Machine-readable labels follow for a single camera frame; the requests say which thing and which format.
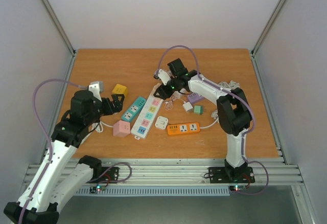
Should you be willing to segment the long white power strip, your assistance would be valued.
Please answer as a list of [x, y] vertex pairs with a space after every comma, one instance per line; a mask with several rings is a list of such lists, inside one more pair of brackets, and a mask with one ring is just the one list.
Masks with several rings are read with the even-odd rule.
[[159, 86], [160, 84], [158, 83], [153, 87], [144, 107], [140, 111], [133, 127], [131, 128], [131, 134], [137, 140], [145, 139], [147, 137], [160, 110], [163, 99], [154, 97], [154, 92]]

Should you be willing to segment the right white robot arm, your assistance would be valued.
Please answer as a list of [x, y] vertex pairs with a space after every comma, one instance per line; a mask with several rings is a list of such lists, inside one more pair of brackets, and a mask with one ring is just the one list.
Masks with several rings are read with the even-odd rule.
[[250, 107], [243, 90], [223, 88], [196, 70], [188, 71], [179, 58], [170, 62], [168, 67], [169, 72], [158, 68], [154, 74], [154, 78], [161, 81], [154, 96], [166, 100], [174, 92], [185, 89], [215, 104], [218, 123], [227, 136], [225, 174], [230, 182], [239, 180], [248, 167], [245, 142], [252, 121]]

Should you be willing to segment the pink cube socket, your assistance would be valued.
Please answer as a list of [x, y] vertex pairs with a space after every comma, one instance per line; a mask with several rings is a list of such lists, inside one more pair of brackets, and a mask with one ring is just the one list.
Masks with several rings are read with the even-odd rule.
[[113, 125], [113, 136], [115, 137], [125, 137], [130, 134], [130, 123], [119, 120]]

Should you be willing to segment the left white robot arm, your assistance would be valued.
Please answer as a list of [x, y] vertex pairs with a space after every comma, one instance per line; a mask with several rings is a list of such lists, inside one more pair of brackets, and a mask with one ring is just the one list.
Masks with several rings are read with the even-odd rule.
[[85, 183], [98, 182], [103, 174], [102, 162], [85, 155], [74, 170], [59, 182], [66, 164], [82, 141], [90, 134], [89, 127], [102, 116], [113, 115], [123, 108], [124, 95], [102, 98], [90, 90], [77, 91], [71, 108], [55, 126], [50, 146], [33, 180], [16, 202], [9, 202], [4, 214], [13, 223], [57, 223], [59, 214]]

